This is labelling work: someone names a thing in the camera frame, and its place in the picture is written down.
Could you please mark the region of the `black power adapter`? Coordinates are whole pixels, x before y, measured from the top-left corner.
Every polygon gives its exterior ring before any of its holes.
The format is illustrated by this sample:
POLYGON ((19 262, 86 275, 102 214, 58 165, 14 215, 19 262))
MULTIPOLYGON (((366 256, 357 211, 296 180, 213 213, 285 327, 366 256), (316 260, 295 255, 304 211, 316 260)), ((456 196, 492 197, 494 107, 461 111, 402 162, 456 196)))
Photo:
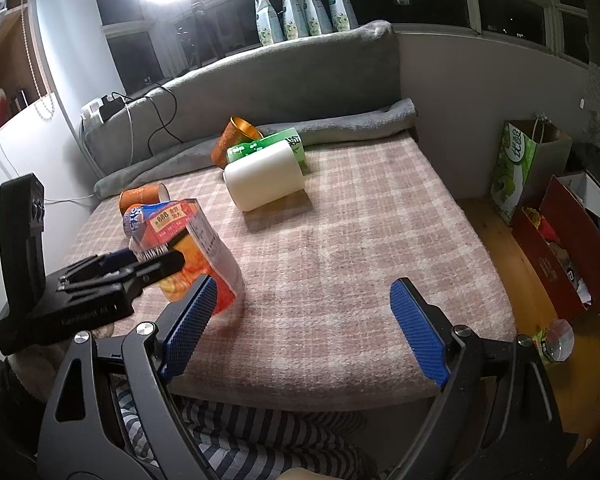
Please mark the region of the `black power adapter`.
POLYGON ((125 108, 124 97, 120 96, 116 92, 106 94, 102 97, 102 105, 99 107, 99 116, 102 118, 102 122, 108 122, 108 120, 119 113, 120 110, 125 108))

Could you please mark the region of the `blue orange Arctic Ocean cup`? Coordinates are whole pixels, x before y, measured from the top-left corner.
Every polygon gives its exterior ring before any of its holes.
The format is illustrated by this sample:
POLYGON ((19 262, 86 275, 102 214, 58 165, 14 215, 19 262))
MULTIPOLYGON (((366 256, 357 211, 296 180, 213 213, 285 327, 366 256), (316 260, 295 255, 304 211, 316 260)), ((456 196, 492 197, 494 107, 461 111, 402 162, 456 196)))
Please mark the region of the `blue orange Arctic Ocean cup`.
POLYGON ((129 206, 122 218, 123 233, 131 238, 140 226, 150 216, 151 206, 146 204, 134 204, 129 206))

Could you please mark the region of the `black light tripod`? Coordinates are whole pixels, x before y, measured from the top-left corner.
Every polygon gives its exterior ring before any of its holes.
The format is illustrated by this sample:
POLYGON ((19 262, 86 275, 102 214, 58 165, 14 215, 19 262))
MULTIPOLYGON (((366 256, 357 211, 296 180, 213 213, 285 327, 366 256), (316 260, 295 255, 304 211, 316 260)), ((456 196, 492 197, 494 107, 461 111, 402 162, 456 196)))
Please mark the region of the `black light tripod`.
POLYGON ((189 14, 178 22, 176 31, 181 43, 192 49, 190 68, 204 66, 204 57, 202 56, 204 46, 210 49, 215 60, 219 61, 225 58, 225 50, 218 30, 207 13, 204 0, 190 0, 189 14))

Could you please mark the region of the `gold brown cup back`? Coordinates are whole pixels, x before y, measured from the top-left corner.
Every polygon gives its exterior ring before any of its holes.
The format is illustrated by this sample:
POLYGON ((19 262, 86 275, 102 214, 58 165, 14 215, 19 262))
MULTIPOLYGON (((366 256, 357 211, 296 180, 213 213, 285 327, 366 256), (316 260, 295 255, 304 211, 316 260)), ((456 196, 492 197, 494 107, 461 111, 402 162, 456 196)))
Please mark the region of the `gold brown cup back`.
POLYGON ((262 138, 262 133, 245 119, 232 116, 211 151, 215 166, 224 169, 227 164, 227 151, 234 145, 252 142, 262 138))

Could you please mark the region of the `plaid pink bed cover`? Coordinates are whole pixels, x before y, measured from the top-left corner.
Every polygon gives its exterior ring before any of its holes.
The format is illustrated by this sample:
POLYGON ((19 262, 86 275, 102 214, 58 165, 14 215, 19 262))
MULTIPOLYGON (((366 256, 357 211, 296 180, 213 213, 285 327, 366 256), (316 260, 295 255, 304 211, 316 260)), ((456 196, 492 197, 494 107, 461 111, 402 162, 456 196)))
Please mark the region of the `plaid pink bed cover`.
POLYGON ((244 214, 219 169, 174 177, 235 257, 238 306, 215 315, 180 396, 286 411, 353 411, 436 390, 389 302, 408 278, 454 324, 511 340, 512 306, 464 212, 407 134, 317 146, 300 193, 244 214))

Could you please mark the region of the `refill pouch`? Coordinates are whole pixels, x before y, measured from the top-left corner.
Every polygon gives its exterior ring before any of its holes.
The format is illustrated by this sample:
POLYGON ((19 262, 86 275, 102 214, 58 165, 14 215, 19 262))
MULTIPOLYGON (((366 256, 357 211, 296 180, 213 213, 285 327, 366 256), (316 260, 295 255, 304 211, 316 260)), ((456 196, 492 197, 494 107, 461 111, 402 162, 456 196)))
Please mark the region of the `refill pouch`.
POLYGON ((287 40, 310 36, 300 0, 283 0, 283 28, 287 40))
POLYGON ((285 40, 279 18, 270 0, 254 0, 258 37, 263 47, 285 40))
POLYGON ((332 33, 330 21, 322 0, 303 0, 304 15, 311 36, 322 36, 332 33))
POLYGON ((358 19, 350 0, 328 0, 332 26, 336 32, 348 32, 358 28, 358 19))

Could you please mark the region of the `red gift box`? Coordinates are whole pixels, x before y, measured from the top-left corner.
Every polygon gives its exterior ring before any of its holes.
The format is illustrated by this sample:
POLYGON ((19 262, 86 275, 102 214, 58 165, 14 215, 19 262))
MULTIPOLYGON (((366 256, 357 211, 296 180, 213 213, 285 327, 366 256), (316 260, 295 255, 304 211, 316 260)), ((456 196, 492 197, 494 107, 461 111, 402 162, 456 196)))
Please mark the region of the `red gift box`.
POLYGON ((588 172, 552 177, 512 220, 513 236, 556 314, 600 315, 600 182, 588 172))

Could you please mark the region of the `clear glass jar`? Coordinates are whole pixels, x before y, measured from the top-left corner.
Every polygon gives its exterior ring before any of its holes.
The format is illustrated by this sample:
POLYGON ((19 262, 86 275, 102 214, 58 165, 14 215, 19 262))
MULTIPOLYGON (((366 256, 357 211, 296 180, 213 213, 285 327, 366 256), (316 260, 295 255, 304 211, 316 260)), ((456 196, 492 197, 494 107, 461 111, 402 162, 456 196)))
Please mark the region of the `clear glass jar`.
POLYGON ((556 318, 532 336, 545 367, 565 362, 574 347, 574 333, 568 321, 556 318))

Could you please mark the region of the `grey back cushion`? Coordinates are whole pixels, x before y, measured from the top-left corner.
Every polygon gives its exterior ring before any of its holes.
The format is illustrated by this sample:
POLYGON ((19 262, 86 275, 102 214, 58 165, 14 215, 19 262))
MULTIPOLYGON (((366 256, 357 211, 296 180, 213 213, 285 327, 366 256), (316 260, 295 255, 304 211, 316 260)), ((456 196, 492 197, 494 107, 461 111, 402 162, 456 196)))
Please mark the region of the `grey back cushion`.
POLYGON ((155 88, 82 139, 102 176, 197 139, 232 116, 254 126, 347 116, 401 97, 399 38, 385 21, 223 58, 155 88))

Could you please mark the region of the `striped pants leg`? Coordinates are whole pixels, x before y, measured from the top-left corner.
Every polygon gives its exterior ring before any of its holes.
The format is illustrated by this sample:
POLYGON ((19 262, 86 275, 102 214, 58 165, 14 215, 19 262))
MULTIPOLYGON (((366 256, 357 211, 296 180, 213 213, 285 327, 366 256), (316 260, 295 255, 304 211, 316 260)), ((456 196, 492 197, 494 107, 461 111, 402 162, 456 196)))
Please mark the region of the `striped pants leg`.
POLYGON ((275 479, 301 467, 340 479, 366 479, 375 462, 349 441, 361 412, 287 412, 174 396, 184 426, 222 479, 275 479))

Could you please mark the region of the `grey rolled blanket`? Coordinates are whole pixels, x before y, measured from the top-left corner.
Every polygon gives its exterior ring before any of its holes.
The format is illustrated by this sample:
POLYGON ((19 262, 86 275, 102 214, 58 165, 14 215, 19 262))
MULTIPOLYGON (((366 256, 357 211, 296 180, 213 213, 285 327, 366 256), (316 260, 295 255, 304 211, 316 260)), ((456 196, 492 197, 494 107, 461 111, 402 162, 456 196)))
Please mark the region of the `grey rolled blanket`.
MULTIPOLYGON (((262 127, 266 136, 287 128, 295 128, 302 144, 308 146, 341 142, 361 142, 388 138, 414 127, 417 110, 414 102, 405 98, 372 112, 348 116, 307 120, 306 122, 282 122, 262 127)), ((94 185, 97 198, 117 195, 128 188, 189 174, 213 166, 212 148, 218 138, 197 139, 174 146, 136 164, 119 169, 98 180, 94 185)))

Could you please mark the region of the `orange chips paper cup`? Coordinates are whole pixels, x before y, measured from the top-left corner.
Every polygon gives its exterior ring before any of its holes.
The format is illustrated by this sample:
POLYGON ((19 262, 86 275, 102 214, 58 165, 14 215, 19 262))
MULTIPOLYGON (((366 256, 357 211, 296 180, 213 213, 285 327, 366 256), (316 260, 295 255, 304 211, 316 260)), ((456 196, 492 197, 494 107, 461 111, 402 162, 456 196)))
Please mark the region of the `orange chips paper cup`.
POLYGON ((242 271, 219 234, 193 198, 152 204, 150 216, 130 238, 129 248, 140 261, 177 250, 185 259, 178 272, 159 282, 166 299, 182 300, 202 274, 218 289, 214 312, 219 314, 244 296, 242 271))

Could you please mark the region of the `green white shopping bag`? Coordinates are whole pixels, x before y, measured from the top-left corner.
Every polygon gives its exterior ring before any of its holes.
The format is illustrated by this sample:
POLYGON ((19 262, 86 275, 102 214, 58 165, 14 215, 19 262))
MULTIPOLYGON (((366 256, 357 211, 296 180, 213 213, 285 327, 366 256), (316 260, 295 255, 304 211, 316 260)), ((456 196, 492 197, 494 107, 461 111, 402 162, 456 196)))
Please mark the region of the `green white shopping bag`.
POLYGON ((572 139, 545 116, 504 122, 490 199, 509 226, 518 207, 565 169, 572 139))

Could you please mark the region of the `gold brown cup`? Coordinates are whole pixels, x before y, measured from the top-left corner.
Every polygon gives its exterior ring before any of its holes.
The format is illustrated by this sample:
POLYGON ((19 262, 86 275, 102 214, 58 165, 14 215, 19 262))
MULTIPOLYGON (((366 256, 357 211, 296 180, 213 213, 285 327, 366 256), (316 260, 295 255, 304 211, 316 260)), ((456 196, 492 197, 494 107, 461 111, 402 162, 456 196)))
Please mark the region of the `gold brown cup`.
POLYGON ((227 151, 234 145, 252 142, 262 138, 262 133, 245 119, 232 116, 211 151, 215 166, 224 169, 227 164, 227 151))
POLYGON ((163 183, 145 184, 139 188, 129 188, 120 193, 118 206, 123 216, 126 211, 136 205, 152 205, 170 200, 168 189, 163 183))

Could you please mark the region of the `gold brown cup front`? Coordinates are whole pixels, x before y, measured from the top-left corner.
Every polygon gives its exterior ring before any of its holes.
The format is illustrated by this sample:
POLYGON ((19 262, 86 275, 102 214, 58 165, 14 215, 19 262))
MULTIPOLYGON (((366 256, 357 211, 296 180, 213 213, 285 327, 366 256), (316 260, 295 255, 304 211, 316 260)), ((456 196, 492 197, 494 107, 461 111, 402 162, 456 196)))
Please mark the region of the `gold brown cup front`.
POLYGON ((126 211, 136 205, 152 205, 170 200, 168 189, 163 183, 145 184, 139 188, 129 188, 120 193, 118 206, 123 216, 126 211))

